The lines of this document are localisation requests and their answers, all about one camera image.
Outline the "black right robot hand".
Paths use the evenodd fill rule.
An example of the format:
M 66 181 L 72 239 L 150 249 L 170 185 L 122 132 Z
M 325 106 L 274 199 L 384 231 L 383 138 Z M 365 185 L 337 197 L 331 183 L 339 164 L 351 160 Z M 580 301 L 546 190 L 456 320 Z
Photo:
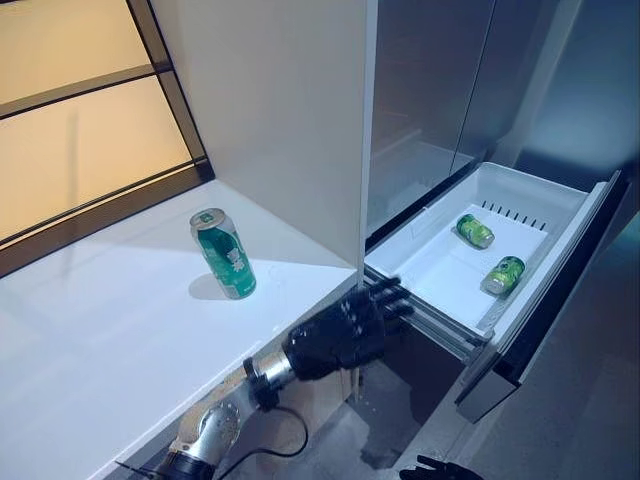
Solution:
M 399 471 L 402 480 L 483 480 L 474 471 L 452 462 L 443 462 L 428 456 L 418 455 L 417 464 Z

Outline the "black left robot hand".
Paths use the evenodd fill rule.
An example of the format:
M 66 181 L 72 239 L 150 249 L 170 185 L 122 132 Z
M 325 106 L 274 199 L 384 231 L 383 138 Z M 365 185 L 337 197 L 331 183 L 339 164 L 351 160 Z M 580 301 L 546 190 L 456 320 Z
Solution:
M 380 358 L 391 325 L 414 311 L 409 296 L 399 277 L 385 278 L 353 289 L 294 327 L 282 349 L 295 377 L 319 380 Z

